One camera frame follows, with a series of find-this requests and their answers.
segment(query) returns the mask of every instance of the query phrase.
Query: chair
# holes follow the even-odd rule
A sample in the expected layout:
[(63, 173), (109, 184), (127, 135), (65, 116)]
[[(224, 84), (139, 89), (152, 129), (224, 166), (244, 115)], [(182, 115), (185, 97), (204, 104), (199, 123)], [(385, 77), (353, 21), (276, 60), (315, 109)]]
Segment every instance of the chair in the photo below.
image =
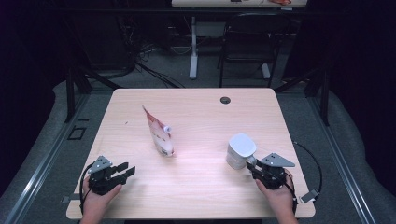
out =
[(231, 17), (225, 24), (223, 42), (219, 56), (219, 86), (222, 87), (224, 62), (270, 63), (271, 76), (267, 87), (271, 87), (276, 59), (283, 36), (290, 27), (290, 20), (283, 15), (242, 13)]

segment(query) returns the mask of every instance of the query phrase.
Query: human arm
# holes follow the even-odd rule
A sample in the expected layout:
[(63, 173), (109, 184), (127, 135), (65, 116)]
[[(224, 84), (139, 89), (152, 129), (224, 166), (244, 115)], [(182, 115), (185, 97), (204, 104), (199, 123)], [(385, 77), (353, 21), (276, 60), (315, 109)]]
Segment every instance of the human arm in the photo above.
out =
[(107, 206), (110, 204), (111, 200), (113, 200), (114, 197), (116, 197), (116, 195), (119, 194), (122, 185), (118, 184), (114, 189), (109, 191), (107, 194), (99, 195), (93, 193), (90, 190), (90, 188), (88, 187), (89, 186), (88, 180), (89, 178), (86, 177), (82, 185), (85, 200), (83, 204), (84, 214), (82, 216), (80, 224), (98, 224), (105, 215)]
[[(286, 175), (286, 183), (293, 188), (292, 184), (292, 175), (291, 173), (285, 169), (285, 172), (288, 174)], [(264, 186), (264, 184), (256, 179), (257, 187), (259, 190), (265, 195), (270, 204), (271, 208), (273, 209), (277, 221), (280, 224), (294, 224), (298, 223), (297, 218), (294, 216), (293, 213), (293, 197), (288, 188), (283, 186), (279, 189), (268, 189)]]

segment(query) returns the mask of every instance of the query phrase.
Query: white desk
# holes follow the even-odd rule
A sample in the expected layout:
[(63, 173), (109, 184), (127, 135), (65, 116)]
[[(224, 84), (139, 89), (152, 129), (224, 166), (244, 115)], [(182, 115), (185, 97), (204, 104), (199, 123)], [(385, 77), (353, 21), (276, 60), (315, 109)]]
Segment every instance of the white desk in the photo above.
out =
[[(172, 7), (305, 7), (307, 0), (291, 0), (291, 4), (281, 6), (268, 0), (242, 0), (241, 2), (231, 2), (230, 0), (172, 0)], [(190, 79), (197, 78), (198, 52), (197, 52), (197, 33), (196, 20), (191, 20), (191, 64)], [(267, 64), (262, 67), (264, 77), (269, 77)]]
[[(231, 102), (223, 104), (223, 96)], [(174, 157), (165, 158), (155, 148), (142, 105), (172, 127)], [(130, 167), (136, 166), (136, 173), (112, 201), (106, 218), (273, 217), (248, 168), (234, 170), (225, 160), (228, 141), (237, 133), (246, 133), (256, 143), (257, 158), (275, 152), (294, 162), (296, 166), (288, 169), (296, 196), (308, 192), (271, 89), (116, 90), (84, 167), (100, 155), (114, 165), (128, 161)], [(79, 201), (69, 204), (69, 218), (81, 218), (78, 206)], [(297, 217), (314, 214), (312, 203), (297, 206)]]

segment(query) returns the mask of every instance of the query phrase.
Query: snack bag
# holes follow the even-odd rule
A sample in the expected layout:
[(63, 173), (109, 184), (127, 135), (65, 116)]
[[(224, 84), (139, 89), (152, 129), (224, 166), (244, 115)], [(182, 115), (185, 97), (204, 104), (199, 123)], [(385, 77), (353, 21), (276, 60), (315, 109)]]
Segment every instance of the snack bag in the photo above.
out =
[(152, 139), (154, 140), (155, 147), (162, 155), (171, 157), (174, 154), (170, 134), (171, 128), (153, 117), (144, 106), (143, 109), (148, 117), (148, 126)]

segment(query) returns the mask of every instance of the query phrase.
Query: cable connector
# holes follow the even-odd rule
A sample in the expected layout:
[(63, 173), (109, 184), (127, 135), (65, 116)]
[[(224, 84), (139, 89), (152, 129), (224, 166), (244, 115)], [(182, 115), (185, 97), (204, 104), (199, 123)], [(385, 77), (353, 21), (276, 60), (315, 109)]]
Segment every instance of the cable connector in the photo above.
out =
[(316, 189), (313, 189), (306, 193), (303, 197), (300, 197), (301, 202), (303, 203), (308, 203), (308, 202), (313, 202), (318, 196), (319, 196), (319, 191)]

